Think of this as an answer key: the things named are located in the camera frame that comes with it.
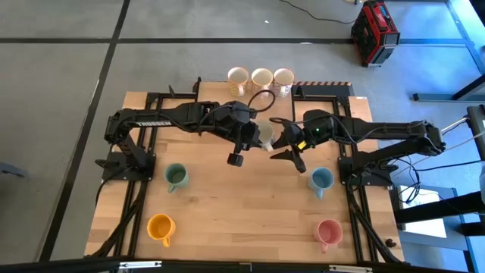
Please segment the wooden table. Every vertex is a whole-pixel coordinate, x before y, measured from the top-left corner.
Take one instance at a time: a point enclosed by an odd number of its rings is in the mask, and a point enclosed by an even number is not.
[[[147,93],[127,93],[124,108],[144,107]],[[241,98],[233,97],[227,83],[201,83],[199,101],[221,104],[238,99],[247,103],[251,92]],[[165,99],[163,108],[173,108],[185,99]],[[371,112],[365,97],[349,97],[353,117],[371,121]],[[253,108],[263,108],[267,99],[256,99]],[[269,117],[292,119],[291,98],[277,98],[274,106],[258,114],[256,120]],[[320,108],[332,112],[329,102],[295,102],[296,120],[303,113]],[[274,124],[277,136],[282,127]],[[136,140],[138,130],[132,130]],[[145,143],[148,143],[147,131]],[[377,149],[376,140],[358,144],[359,150]],[[243,151],[241,168],[226,164],[233,144],[209,133],[198,136],[174,127],[159,128],[155,145],[157,162],[153,181],[149,183],[145,207],[136,246],[137,258],[182,259],[212,261],[254,262],[348,262],[354,263],[355,251],[349,221],[344,186],[340,184],[336,159],[338,145],[329,141],[302,154],[307,170],[300,174],[293,163],[272,160],[277,152],[257,148]],[[165,168],[174,162],[186,166],[189,187],[167,193]],[[335,184],[324,195],[315,197],[307,188],[308,178],[316,167],[329,168]],[[126,181],[112,181],[105,185],[95,211],[86,254],[95,252],[120,220],[126,193]],[[398,245],[392,249],[403,259],[393,209],[388,191],[382,187],[366,187],[371,220],[381,239],[392,238]],[[155,214],[172,217],[177,225],[171,238],[171,247],[164,248],[160,241],[151,239],[146,232],[148,220]],[[320,252],[312,231],[323,219],[336,219],[342,225],[344,236],[338,246]],[[122,254],[127,252],[131,226],[127,228]],[[365,258],[369,259],[365,231],[361,228]]]

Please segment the light blue mug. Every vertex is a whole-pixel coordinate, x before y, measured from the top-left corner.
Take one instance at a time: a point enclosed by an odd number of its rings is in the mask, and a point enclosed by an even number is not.
[[[324,197],[324,192],[333,185],[333,174],[327,168],[316,168],[313,170],[310,176],[310,181],[308,182],[308,187],[315,191],[315,195],[322,199]]]
[[[165,180],[170,185],[168,192],[172,193],[178,187],[187,187],[189,185],[189,174],[182,164],[173,163],[165,170]]]

